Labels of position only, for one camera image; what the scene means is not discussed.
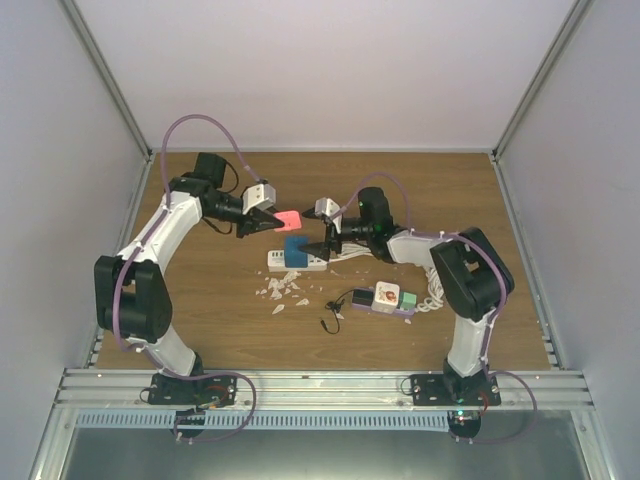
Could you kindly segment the pink cube plug adapter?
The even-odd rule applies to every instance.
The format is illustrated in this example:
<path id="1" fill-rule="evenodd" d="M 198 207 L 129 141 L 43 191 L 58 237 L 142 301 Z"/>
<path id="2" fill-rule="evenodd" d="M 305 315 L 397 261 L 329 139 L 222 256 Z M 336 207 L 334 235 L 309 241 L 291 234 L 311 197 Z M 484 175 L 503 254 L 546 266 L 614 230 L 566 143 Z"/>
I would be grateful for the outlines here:
<path id="1" fill-rule="evenodd" d="M 275 232 L 289 232 L 302 228 L 301 215 L 296 210 L 277 212 L 274 217 L 283 223 L 282 226 L 274 229 Z"/>

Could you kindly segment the white USB power strip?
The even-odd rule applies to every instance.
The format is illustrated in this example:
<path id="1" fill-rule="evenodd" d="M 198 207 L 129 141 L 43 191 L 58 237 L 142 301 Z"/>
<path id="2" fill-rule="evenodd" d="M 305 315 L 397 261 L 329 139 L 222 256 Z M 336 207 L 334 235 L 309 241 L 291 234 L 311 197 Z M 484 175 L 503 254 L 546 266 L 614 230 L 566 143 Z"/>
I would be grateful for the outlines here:
<path id="1" fill-rule="evenodd" d="M 270 250 L 267 253 L 267 267 L 270 272 L 310 271 L 322 272 L 327 270 L 328 263 L 312 255 L 303 266 L 287 266 L 283 250 Z"/>

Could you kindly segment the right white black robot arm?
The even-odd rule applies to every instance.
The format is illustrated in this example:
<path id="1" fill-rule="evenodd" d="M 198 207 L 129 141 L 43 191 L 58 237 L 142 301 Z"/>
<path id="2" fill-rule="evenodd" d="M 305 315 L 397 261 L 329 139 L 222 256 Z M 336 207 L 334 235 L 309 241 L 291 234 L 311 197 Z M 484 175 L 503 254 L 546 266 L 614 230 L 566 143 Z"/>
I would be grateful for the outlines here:
<path id="1" fill-rule="evenodd" d="M 394 220 L 384 191 L 366 187 L 357 193 L 359 215 L 344 216 L 345 207 L 321 198 L 302 216 L 318 219 L 325 238 L 301 250 L 328 261 L 345 242 L 362 241 L 378 260 L 411 264 L 437 273 L 455 313 L 452 346 L 443 363 L 443 393 L 464 405 L 489 381 L 488 349 L 496 318 L 515 287 L 509 269 L 483 231 L 470 227 L 458 233 L 419 233 Z"/>

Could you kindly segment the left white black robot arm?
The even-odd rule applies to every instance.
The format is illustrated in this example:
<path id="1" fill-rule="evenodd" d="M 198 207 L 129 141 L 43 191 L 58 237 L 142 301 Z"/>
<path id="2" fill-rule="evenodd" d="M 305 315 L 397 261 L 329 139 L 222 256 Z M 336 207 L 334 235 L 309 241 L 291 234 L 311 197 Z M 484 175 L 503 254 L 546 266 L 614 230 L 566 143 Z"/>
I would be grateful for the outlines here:
<path id="1" fill-rule="evenodd" d="M 201 221 L 220 220 L 237 237 L 275 230 L 276 191 L 260 179 L 240 196 L 222 188 L 227 161 L 211 153 L 197 157 L 193 170 L 164 176 L 165 193 L 140 233 L 117 255 L 94 265 L 97 322 L 120 348 L 146 355 L 158 372 L 173 378 L 171 391 L 185 404 L 203 398 L 206 380 L 199 355 L 172 325 L 173 305 L 165 271 L 187 234 Z"/>

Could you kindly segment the blue cube plug adapter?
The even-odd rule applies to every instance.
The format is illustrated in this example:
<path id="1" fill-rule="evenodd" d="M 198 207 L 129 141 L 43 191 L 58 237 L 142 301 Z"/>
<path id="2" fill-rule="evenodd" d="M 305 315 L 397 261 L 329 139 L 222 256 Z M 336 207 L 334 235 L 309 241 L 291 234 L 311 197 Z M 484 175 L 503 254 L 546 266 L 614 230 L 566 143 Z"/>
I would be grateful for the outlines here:
<path id="1" fill-rule="evenodd" d="M 308 243 L 308 238 L 301 235 L 291 235 L 285 238 L 284 262 L 290 269 L 304 269 L 308 266 L 308 254 L 301 250 Z"/>

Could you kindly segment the black plug adapter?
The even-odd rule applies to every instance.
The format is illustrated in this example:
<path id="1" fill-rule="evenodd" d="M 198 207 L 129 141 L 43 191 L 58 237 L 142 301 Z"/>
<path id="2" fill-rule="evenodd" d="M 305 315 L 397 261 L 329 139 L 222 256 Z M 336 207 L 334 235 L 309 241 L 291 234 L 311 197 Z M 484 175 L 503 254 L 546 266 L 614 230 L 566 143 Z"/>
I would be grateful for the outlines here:
<path id="1" fill-rule="evenodd" d="M 354 305 L 370 307 L 374 301 L 374 292 L 370 289 L 355 288 L 352 292 L 351 302 Z"/>

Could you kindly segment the white cartoon cube adapter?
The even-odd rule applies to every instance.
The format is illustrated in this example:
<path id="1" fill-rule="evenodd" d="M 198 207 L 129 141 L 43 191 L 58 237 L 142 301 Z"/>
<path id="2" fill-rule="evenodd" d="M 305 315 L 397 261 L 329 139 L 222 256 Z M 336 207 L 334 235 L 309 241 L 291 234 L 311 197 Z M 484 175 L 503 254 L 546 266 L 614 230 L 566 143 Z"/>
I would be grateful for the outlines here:
<path id="1" fill-rule="evenodd" d="M 371 309 L 375 312 L 393 314 L 399 302 L 400 287 L 395 283 L 378 281 L 374 288 Z"/>

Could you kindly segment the green cube adapter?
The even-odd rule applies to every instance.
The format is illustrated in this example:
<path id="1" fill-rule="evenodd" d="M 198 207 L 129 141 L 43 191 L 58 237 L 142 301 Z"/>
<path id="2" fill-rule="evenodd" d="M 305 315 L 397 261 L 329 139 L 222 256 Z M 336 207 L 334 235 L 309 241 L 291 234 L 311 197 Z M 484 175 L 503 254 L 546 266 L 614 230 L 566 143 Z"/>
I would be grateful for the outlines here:
<path id="1" fill-rule="evenodd" d="M 399 310 L 409 311 L 416 307 L 417 296 L 414 293 L 401 291 L 397 308 Z"/>

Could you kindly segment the purple power strip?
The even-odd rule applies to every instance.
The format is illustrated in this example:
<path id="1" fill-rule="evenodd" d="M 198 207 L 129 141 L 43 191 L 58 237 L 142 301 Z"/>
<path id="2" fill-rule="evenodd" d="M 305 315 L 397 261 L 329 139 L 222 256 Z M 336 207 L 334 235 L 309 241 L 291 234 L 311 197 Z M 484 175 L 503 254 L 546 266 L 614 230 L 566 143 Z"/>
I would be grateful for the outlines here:
<path id="1" fill-rule="evenodd" d="M 355 308 L 355 309 L 362 310 L 362 311 L 365 311 L 367 313 L 382 314 L 382 311 L 373 310 L 370 305 L 360 304 L 360 303 L 357 303 L 357 302 L 351 302 L 351 306 L 353 308 Z M 415 313 L 416 313 L 416 310 L 414 308 L 409 309 L 409 310 L 404 310 L 404 309 L 397 308 L 391 313 L 385 312 L 385 315 L 391 314 L 392 316 L 398 316 L 398 317 L 402 317 L 402 318 L 411 318 Z"/>

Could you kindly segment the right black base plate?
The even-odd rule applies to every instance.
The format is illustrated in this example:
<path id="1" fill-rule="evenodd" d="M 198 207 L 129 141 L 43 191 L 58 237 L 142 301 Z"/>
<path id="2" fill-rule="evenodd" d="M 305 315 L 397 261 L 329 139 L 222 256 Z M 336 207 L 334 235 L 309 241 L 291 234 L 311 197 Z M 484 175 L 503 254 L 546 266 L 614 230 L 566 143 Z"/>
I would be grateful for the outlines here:
<path id="1" fill-rule="evenodd" d="M 416 373 L 408 377 L 414 406 L 483 407 L 502 403 L 497 380 L 483 372 L 470 377 L 448 373 Z"/>

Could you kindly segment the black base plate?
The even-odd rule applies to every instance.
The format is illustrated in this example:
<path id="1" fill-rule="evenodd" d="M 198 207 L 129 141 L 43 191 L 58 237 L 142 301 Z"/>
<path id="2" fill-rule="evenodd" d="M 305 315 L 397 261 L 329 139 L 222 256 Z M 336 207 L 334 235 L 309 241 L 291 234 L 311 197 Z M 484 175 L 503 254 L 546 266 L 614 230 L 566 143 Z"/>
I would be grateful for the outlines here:
<path id="1" fill-rule="evenodd" d="M 414 406 L 483 407 L 502 403 L 497 380 L 483 372 L 470 377 L 448 373 L 416 373 L 408 377 Z"/>
<path id="2" fill-rule="evenodd" d="M 224 407 L 235 403 L 236 389 L 234 376 L 188 381 L 155 374 L 151 385 L 141 390 L 139 399 L 150 405 Z"/>

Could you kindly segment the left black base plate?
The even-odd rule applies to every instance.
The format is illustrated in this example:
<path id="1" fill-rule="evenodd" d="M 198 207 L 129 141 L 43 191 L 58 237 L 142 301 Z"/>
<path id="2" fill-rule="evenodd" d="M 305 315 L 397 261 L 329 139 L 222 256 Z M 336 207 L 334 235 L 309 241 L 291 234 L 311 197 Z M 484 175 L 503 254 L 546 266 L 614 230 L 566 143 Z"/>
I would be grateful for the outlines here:
<path id="1" fill-rule="evenodd" d="M 188 381 L 155 374 L 151 385 L 141 390 L 139 399 L 150 405 L 224 407 L 235 403 L 236 389 L 234 376 Z"/>

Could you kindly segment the aluminium front rail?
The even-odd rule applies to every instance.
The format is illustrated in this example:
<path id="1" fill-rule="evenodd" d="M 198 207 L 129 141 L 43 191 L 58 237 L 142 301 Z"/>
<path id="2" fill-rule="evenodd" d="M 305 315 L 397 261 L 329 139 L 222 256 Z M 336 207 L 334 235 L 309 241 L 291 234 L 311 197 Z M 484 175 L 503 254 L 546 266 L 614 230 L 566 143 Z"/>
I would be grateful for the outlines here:
<path id="1" fill-rule="evenodd" d="M 75 408 L 143 408 L 140 392 L 151 383 L 152 370 L 68 369 L 54 404 Z M 257 408 L 282 411 L 411 411 L 417 407 L 406 371 L 246 371 L 255 384 Z M 519 372 L 518 379 L 497 378 L 498 410 L 528 411 L 529 387 L 540 410 L 593 410 L 582 373 L 548 370 Z"/>

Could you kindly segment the left aluminium corner post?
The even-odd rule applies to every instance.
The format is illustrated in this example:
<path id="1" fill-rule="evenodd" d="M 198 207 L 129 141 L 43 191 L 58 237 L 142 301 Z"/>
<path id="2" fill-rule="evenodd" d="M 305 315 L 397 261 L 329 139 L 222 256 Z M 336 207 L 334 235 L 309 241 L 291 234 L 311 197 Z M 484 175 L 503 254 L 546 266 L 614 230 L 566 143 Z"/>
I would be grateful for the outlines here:
<path id="1" fill-rule="evenodd" d="M 84 49 L 90 63 L 94 67 L 106 93 L 115 106 L 120 119 L 123 121 L 126 130 L 136 144 L 137 149 L 146 162 L 151 161 L 152 148 L 146 141 L 142 130 L 134 118 L 131 108 L 113 75 L 113 72 L 106 61 L 79 5 L 74 0 L 58 1 L 65 17 L 70 23 L 72 30 L 77 36 Z"/>

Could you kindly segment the aluminium corner post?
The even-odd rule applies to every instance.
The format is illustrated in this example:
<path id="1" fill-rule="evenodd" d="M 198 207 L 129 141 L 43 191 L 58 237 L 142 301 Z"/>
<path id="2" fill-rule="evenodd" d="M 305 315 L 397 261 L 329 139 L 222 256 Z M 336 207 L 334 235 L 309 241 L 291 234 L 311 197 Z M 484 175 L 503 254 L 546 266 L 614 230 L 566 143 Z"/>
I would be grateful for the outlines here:
<path id="1" fill-rule="evenodd" d="M 151 161 L 152 148 L 146 141 L 142 130 L 134 118 L 131 108 L 113 75 L 113 72 L 106 61 L 79 5 L 74 0 L 58 1 L 65 17 L 70 23 L 72 30 L 77 36 L 84 49 L 90 63 L 94 67 L 106 93 L 115 106 L 120 119 L 123 121 L 126 130 L 136 144 L 137 149 L 146 162 Z"/>
<path id="2" fill-rule="evenodd" d="M 546 84 L 547 79 L 553 72 L 592 4 L 592 0 L 576 0 L 572 2 L 569 11 L 562 20 L 558 31 L 553 37 L 532 79 L 528 83 L 503 133 L 491 150 L 490 157 L 493 163 L 497 163 L 504 155 L 520 124 L 523 122 L 533 102 Z"/>

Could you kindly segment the right aluminium corner post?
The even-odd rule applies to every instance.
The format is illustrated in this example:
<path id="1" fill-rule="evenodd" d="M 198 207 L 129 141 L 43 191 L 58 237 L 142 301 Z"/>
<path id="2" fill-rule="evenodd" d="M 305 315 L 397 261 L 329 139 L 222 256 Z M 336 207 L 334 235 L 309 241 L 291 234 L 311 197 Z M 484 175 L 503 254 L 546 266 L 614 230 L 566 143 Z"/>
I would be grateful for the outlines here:
<path id="1" fill-rule="evenodd" d="M 520 124 L 523 122 L 533 102 L 546 84 L 547 79 L 553 72 L 592 4 L 592 0 L 576 0 L 572 2 L 569 11 L 562 20 L 558 31 L 553 37 L 532 79 L 528 83 L 503 133 L 491 150 L 490 157 L 493 163 L 497 163 L 504 155 Z"/>

